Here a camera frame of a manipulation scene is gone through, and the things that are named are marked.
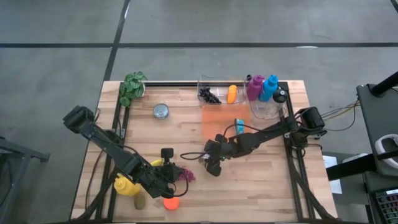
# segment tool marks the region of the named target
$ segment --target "orange object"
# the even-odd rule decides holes
[[[167,210],[176,210],[176,209],[178,209],[178,206],[180,205],[180,198],[178,198],[178,197],[165,198],[165,199],[163,199],[163,204]]]
[[[250,105],[222,104],[205,105],[201,109],[201,131],[203,140],[214,140],[217,134],[223,134],[225,128],[234,124],[235,118],[242,119],[245,124],[251,124]],[[235,128],[229,128],[226,137],[235,136]]]
[[[236,100],[236,85],[230,85],[228,88],[227,103],[234,103]]]

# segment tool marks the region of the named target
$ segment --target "green object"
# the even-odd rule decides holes
[[[134,197],[134,207],[137,210],[142,210],[145,207],[145,196],[143,194],[137,194]]]
[[[144,84],[141,81],[143,80],[147,80],[143,72],[133,72],[126,75],[120,87],[120,104],[124,107],[130,107],[132,99],[142,96]]]

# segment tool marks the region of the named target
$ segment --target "wooden table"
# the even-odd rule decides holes
[[[294,111],[310,106],[301,80],[287,81]],[[110,129],[113,121],[120,82],[104,82],[98,108],[101,116],[98,126]],[[170,116],[158,120],[153,107],[166,103]],[[252,154],[224,161],[219,177],[213,177],[198,161],[180,158],[184,152],[202,151],[205,139],[201,135],[201,108],[196,87],[147,87],[143,99],[134,100],[127,128],[126,145],[137,149],[149,162],[159,159],[160,149],[174,148],[174,161],[178,166],[193,171],[196,180],[188,193],[180,199],[180,208],[167,211],[162,198],[151,198],[145,190],[146,207],[134,208],[134,199],[118,195],[114,222],[277,222],[297,221],[285,147],[282,137],[261,144]],[[265,128],[277,121],[258,121],[253,125]],[[100,149],[89,143],[81,178],[76,193],[72,218],[83,213],[88,181]],[[308,181],[312,192],[326,210],[337,217],[321,150],[307,148],[304,157]],[[90,199],[100,189],[105,156],[98,164]],[[178,181],[177,193],[185,190],[185,182]],[[303,193],[300,192],[304,214],[307,214]],[[104,206],[104,215],[108,211]]]

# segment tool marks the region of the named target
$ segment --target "concrete floor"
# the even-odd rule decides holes
[[[123,0],[0,0],[0,43],[112,43]],[[121,42],[398,42],[389,0],[132,0]],[[13,223],[68,219],[87,141],[62,124],[75,105],[95,109],[110,49],[0,49],[0,135],[51,153],[32,161]],[[398,48],[119,49],[111,80],[142,70],[150,80],[276,74],[304,80],[320,111],[356,99],[355,87],[396,72]],[[325,151],[370,152],[355,125],[322,138]],[[352,114],[327,123],[350,124]],[[362,208],[337,206],[345,220]]]

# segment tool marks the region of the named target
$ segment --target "potted plant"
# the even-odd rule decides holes
[[[129,107],[132,99],[144,96],[145,84],[142,83],[143,80],[147,80],[143,72],[126,75],[124,83],[120,87],[120,104]]]

